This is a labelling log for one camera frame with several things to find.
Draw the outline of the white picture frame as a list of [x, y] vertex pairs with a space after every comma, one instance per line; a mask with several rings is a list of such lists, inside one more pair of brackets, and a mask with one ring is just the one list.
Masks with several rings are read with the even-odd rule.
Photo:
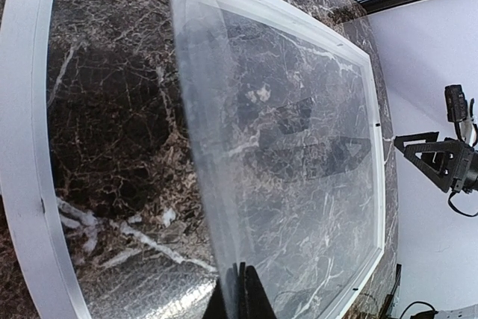
[[[284, 1], [369, 55], [380, 127], [359, 4]], [[1, 192], [40, 317], [203, 316], [220, 274], [170, 0], [6, 0]], [[342, 318], [378, 317], [393, 271], [381, 259]]]

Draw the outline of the clear acrylic sheet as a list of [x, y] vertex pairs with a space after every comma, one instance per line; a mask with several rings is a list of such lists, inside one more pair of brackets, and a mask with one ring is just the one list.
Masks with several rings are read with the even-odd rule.
[[284, 0], [170, 0], [226, 312], [252, 268], [278, 318], [342, 318], [385, 249], [370, 57]]

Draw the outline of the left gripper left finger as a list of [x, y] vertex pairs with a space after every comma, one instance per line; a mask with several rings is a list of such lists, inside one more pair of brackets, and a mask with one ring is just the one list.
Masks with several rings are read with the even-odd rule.
[[218, 278], [202, 319], [238, 318], [238, 266], [230, 267], [224, 278]]

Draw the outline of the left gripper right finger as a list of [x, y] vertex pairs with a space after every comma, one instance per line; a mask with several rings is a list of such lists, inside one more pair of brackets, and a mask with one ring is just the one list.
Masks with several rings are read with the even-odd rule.
[[238, 317], [276, 319], [256, 269], [241, 262], [238, 274]]

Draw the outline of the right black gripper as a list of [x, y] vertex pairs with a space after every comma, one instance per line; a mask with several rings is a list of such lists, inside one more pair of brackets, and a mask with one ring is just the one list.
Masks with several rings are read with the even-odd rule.
[[396, 136], [404, 157], [443, 192], [477, 191], [477, 151], [458, 140], [436, 142], [438, 131]]

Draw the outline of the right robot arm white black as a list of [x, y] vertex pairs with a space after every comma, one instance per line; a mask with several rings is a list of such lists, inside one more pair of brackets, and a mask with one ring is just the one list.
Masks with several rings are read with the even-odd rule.
[[477, 151], [435, 132], [397, 137], [398, 262], [396, 312], [477, 304]]

